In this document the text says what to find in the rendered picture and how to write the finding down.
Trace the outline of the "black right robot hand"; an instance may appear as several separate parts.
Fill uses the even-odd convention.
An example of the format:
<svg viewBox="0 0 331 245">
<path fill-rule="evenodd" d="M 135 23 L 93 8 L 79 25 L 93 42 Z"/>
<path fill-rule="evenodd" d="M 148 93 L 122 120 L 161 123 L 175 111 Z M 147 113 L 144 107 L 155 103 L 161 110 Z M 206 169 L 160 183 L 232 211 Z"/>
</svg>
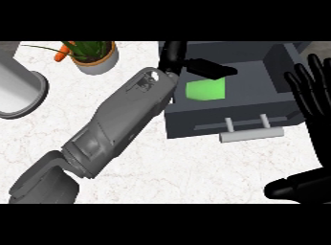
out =
<svg viewBox="0 0 331 245">
<path fill-rule="evenodd" d="M 294 65 L 296 73 L 285 72 L 294 99 L 306 119 L 321 168 L 282 178 L 265 187 L 269 199 L 291 200 L 300 204 L 331 202 L 331 58 L 307 57 L 310 71 Z"/>
</svg>

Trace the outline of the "potted green plant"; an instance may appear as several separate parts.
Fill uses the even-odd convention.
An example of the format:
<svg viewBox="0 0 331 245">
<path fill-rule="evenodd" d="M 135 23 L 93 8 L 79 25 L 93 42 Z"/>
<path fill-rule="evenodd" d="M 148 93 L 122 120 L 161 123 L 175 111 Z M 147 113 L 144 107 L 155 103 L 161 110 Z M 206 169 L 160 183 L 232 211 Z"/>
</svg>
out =
<svg viewBox="0 0 331 245">
<path fill-rule="evenodd" d="M 70 48 L 67 57 L 71 58 L 77 68 L 86 75 L 102 75 L 116 67 L 119 50 L 113 41 L 62 41 L 62 45 Z M 32 48 L 42 49 L 43 47 L 32 45 Z M 55 53 L 60 50 L 48 47 L 43 49 L 49 49 Z"/>
</svg>

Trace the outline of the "green cup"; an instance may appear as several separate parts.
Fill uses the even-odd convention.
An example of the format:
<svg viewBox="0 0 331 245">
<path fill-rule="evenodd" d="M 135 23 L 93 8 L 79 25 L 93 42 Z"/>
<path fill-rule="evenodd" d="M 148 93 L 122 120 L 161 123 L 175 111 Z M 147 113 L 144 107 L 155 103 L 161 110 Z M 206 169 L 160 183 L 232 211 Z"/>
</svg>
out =
<svg viewBox="0 0 331 245">
<path fill-rule="evenodd" d="M 225 78 L 191 81 L 185 85 L 185 97 L 189 100 L 223 100 L 225 94 Z"/>
</svg>

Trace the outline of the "dark grey open drawer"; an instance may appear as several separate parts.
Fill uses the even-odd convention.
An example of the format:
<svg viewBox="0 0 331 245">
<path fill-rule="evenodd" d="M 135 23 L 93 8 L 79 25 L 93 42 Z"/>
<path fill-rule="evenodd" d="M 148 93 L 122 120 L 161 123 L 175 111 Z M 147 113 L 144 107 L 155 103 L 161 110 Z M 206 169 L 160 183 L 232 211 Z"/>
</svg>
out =
<svg viewBox="0 0 331 245">
<path fill-rule="evenodd" d="M 238 69 L 225 79 L 222 100 L 191 100 L 185 85 L 201 79 L 182 72 L 173 102 L 166 107 L 166 130 L 170 139 L 223 133 L 234 123 L 237 132 L 304 121 L 284 74 L 303 61 L 307 41 L 191 41 L 186 56 Z"/>
</svg>

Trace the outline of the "orange carrot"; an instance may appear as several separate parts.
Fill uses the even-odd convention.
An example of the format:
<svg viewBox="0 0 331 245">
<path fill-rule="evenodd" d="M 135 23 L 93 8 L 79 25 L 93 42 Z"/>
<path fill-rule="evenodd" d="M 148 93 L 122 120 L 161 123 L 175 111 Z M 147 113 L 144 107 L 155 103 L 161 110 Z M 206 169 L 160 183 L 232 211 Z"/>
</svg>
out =
<svg viewBox="0 0 331 245">
<path fill-rule="evenodd" d="M 68 54 L 70 54 L 70 48 L 67 47 L 67 45 L 62 45 L 55 54 L 54 60 L 60 62 L 67 57 Z"/>
</svg>

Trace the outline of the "white cylindrical appliance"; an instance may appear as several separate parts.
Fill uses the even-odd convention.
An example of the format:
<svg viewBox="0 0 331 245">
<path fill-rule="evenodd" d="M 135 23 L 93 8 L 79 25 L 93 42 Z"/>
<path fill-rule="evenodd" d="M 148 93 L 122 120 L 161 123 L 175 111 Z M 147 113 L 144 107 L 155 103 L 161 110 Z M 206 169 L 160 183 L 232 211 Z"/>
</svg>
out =
<svg viewBox="0 0 331 245">
<path fill-rule="evenodd" d="M 46 77 L 0 49 L 0 118 L 14 120 L 27 116 L 43 103 L 49 89 Z"/>
</svg>

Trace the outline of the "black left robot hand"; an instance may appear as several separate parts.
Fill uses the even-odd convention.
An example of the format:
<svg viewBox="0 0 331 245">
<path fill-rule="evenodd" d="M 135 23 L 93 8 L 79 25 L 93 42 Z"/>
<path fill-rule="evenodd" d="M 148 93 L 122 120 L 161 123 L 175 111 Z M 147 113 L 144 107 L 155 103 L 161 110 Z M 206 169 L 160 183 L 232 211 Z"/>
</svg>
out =
<svg viewBox="0 0 331 245">
<path fill-rule="evenodd" d="M 204 58 L 186 59 L 186 41 L 166 41 L 160 53 L 158 69 L 164 73 L 182 73 L 186 68 L 188 73 L 209 79 L 220 79 L 235 76 L 238 70 L 234 67 L 223 66 Z"/>
</svg>

